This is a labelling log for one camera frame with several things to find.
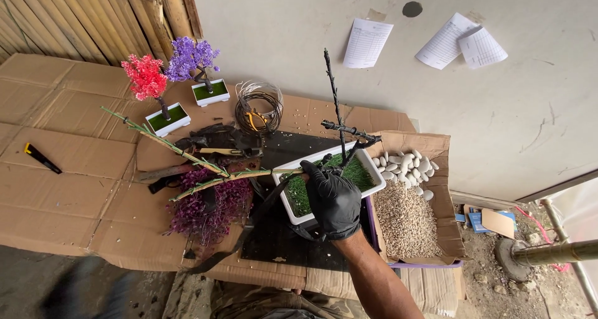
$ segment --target white bonsai pot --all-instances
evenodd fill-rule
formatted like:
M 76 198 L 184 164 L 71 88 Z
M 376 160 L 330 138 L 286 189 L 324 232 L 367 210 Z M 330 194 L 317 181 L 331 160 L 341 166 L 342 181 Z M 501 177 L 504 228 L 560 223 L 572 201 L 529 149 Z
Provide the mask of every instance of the white bonsai pot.
M 346 150 L 348 151 L 351 148 L 353 148 L 353 145 L 355 145 L 355 141 L 347 143 Z M 308 155 L 307 157 L 297 159 L 294 162 L 285 163 L 284 165 L 278 166 L 275 169 L 300 168 L 301 166 L 299 165 L 299 163 L 301 161 L 307 160 L 309 162 L 316 162 L 318 160 L 322 160 L 322 158 L 324 158 L 324 156 L 328 153 L 330 153 L 331 155 L 337 155 L 341 153 L 341 146 L 339 145 L 337 147 L 328 148 L 325 151 L 314 153 L 313 155 Z M 365 150 L 361 149 L 355 152 L 355 157 L 357 157 L 357 160 L 361 162 L 363 168 L 367 170 L 368 173 L 370 173 L 370 176 L 372 177 L 372 183 L 374 184 L 374 187 L 364 192 L 361 192 L 361 198 L 365 198 L 366 196 L 372 195 L 379 190 L 383 190 L 386 187 L 386 181 L 382 178 L 382 174 L 378 171 L 378 168 L 372 161 L 372 158 L 370 158 L 370 155 L 368 155 L 368 153 Z M 279 185 L 281 182 L 280 177 L 282 176 L 282 174 L 272 174 L 272 176 L 274 177 L 274 182 L 276 183 L 276 185 Z M 314 218 L 313 214 L 311 213 L 308 215 L 303 215 L 301 217 L 295 216 L 291 207 L 291 203 L 289 202 L 287 194 L 284 191 L 280 193 L 280 199 L 282 200 L 282 204 L 285 206 L 285 209 L 287 210 L 287 214 L 289 216 L 289 219 L 291 219 L 292 224 L 302 224 Z
M 152 130 L 154 130 L 154 133 L 158 137 L 165 137 L 168 135 L 168 133 L 178 129 L 179 127 L 187 126 L 191 123 L 191 117 L 187 114 L 185 109 L 183 109 L 180 103 L 174 103 L 173 105 L 169 106 L 168 113 L 170 114 L 171 118 L 169 121 L 167 121 L 168 124 L 165 126 L 162 126 L 164 124 L 163 121 L 155 121 L 155 119 L 152 119 L 155 117 L 161 117 L 163 119 L 162 110 L 145 117 L 149 123 L 149 126 L 151 126 Z
M 214 87 L 212 94 L 205 91 L 205 83 L 196 84 L 191 87 L 191 89 L 193 90 L 193 95 L 195 96 L 195 100 L 200 107 L 205 107 L 208 104 L 216 102 L 226 102 L 230 98 L 230 94 L 228 94 L 228 89 L 224 84 L 224 79 L 216 79 L 215 81 L 211 81 L 210 83 L 212 83 L 212 86 Z

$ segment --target hand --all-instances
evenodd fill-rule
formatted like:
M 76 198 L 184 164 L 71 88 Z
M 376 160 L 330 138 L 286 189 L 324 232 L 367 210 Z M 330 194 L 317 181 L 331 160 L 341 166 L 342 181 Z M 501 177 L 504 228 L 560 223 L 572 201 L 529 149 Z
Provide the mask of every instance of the hand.
M 309 176 L 305 186 L 311 212 L 326 236 L 331 240 L 352 236 L 361 228 L 361 192 L 357 186 L 346 178 L 322 173 L 308 161 L 300 164 Z

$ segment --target green grass mat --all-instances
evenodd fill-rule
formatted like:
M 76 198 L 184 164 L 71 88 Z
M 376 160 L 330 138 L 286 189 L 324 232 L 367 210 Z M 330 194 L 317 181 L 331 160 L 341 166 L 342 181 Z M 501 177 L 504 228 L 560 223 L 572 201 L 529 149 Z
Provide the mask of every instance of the green grass mat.
M 163 129 L 169 124 L 172 124 L 187 116 L 187 114 L 185 114 L 185 110 L 183 110 L 180 105 L 178 107 L 168 109 L 168 113 L 170 114 L 170 120 L 164 119 L 164 117 L 162 117 L 162 113 L 160 113 L 158 116 L 148 119 L 148 122 L 154 129 L 154 132 Z
M 210 98 L 213 96 L 218 96 L 219 94 L 228 93 L 224 82 L 218 82 L 212 84 L 212 93 L 207 92 L 207 86 L 193 88 L 193 93 L 195 94 L 195 98 L 197 101 L 201 99 Z
M 332 159 L 326 165 L 335 166 L 339 165 L 342 161 L 343 157 L 339 153 L 337 155 L 333 155 Z M 356 156 L 353 157 L 353 159 L 351 159 L 351 161 L 348 163 L 347 167 L 344 168 L 343 177 L 353 181 L 353 183 L 361 192 L 374 187 L 370 173 L 363 168 L 363 165 Z M 301 179 L 301 177 L 292 178 L 289 181 L 287 186 L 287 199 L 289 200 L 293 214 L 295 214 L 296 217 L 305 216 L 311 213 L 305 182 L 303 179 Z

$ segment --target red artificial bonsai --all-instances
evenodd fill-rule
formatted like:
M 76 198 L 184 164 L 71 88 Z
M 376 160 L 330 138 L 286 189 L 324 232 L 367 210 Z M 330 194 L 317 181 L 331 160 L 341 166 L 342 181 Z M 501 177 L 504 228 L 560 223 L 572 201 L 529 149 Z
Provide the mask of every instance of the red artificial bonsai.
M 131 62 L 121 62 L 122 67 L 127 72 L 133 86 L 131 91 L 135 97 L 143 101 L 148 97 L 156 98 L 162 108 L 162 117 L 170 120 L 168 106 L 164 103 L 161 94 L 166 90 L 166 76 L 160 72 L 162 60 L 154 60 L 151 55 L 145 55 L 139 60 L 134 54 L 129 55 Z

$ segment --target small white pot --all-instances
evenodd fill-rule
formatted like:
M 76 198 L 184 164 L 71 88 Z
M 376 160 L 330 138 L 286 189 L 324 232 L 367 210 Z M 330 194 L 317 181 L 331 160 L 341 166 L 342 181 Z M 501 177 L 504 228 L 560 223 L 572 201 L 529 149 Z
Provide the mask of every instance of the small white pot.
M 350 150 L 351 148 L 353 148 L 353 145 L 355 145 L 355 141 L 347 143 L 346 150 Z M 321 151 L 318 153 L 314 153 L 313 155 L 308 155 L 307 157 L 297 159 L 294 162 L 285 163 L 284 165 L 278 166 L 277 168 L 274 168 L 274 169 L 300 168 L 301 166 L 299 165 L 299 163 L 302 160 L 307 160 L 309 162 L 316 162 L 318 160 L 322 160 L 322 158 L 324 158 L 324 156 L 327 155 L 328 153 L 330 153 L 331 155 L 337 155 L 341 152 L 342 152 L 342 149 L 341 149 L 341 146 L 339 145 L 337 147 L 328 148 L 325 151 Z M 365 198 L 366 196 L 372 195 L 379 190 L 383 190 L 386 187 L 386 180 L 384 180 L 382 178 L 382 174 L 378 171 L 378 168 L 372 161 L 372 158 L 370 158 L 370 155 L 368 155 L 368 153 L 365 150 L 361 149 L 361 150 L 357 150 L 357 152 L 355 152 L 355 157 L 357 157 L 359 162 L 361 162 L 361 164 L 363 165 L 363 168 L 370 173 L 370 176 L 372 177 L 372 182 L 374 184 L 374 187 L 372 187 L 364 192 L 361 192 L 361 197 Z M 272 176 L 274 177 L 274 182 L 276 183 L 276 185 L 279 185 L 280 181 L 281 181 L 280 177 L 282 176 L 282 174 L 272 174 Z M 280 193 L 280 199 L 282 200 L 282 204 L 285 206 L 285 209 L 287 210 L 287 214 L 288 214 L 289 218 L 291 219 L 292 224 L 302 224 L 302 223 L 312 220 L 314 218 L 313 214 L 303 215 L 302 217 L 296 217 L 295 214 L 293 214 L 293 210 L 291 208 L 291 203 L 289 202 L 289 200 L 287 198 L 287 194 L 284 191 L 282 193 Z
M 214 85 L 216 83 L 224 83 L 224 79 L 222 79 L 222 78 L 216 79 L 215 81 L 211 81 L 210 83 L 212 83 L 212 85 Z M 196 84 L 191 87 L 191 90 L 195 89 L 195 88 L 205 87 L 205 86 L 206 86 L 205 83 Z M 205 107 L 208 104 L 228 101 L 228 99 L 230 98 L 230 94 L 228 94 L 228 90 L 227 90 L 227 93 L 217 94 L 215 96 L 205 98 L 205 99 L 197 99 L 197 97 L 195 96 L 195 91 L 193 91 L 193 97 L 195 98 L 195 100 L 197 101 L 197 104 L 200 107 Z
M 181 104 L 180 103 L 174 103 L 173 105 L 168 107 L 168 110 L 175 108 L 175 107 L 180 107 Z M 178 129 L 179 127 L 182 126 L 187 126 L 191 123 L 191 117 L 189 116 L 189 114 L 187 114 L 187 112 L 185 111 L 185 109 L 183 107 L 181 107 L 183 109 L 183 111 L 185 112 L 186 116 L 182 117 L 179 120 L 175 120 L 173 122 L 171 122 L 170 124 L 168 124 L 167 126 L 162 127 L 161 129 L 159 129 L 158 131 L 156 131 L 154 129 L 154 127 L 152 126 L 152 124 L 150 123 L 150 119 L 152 119 L 155 116 L 158 115 L 162 115 L 162 110 L 155 112 L 147 117 L 145 117 L 145 119 L 148 121 L 149 126 L 151 126 L 152 130 L 154 130 L 155 135 L 157 135 L 158 137 L 165 137 L 166 135 L 168 135 L 168 133 Z

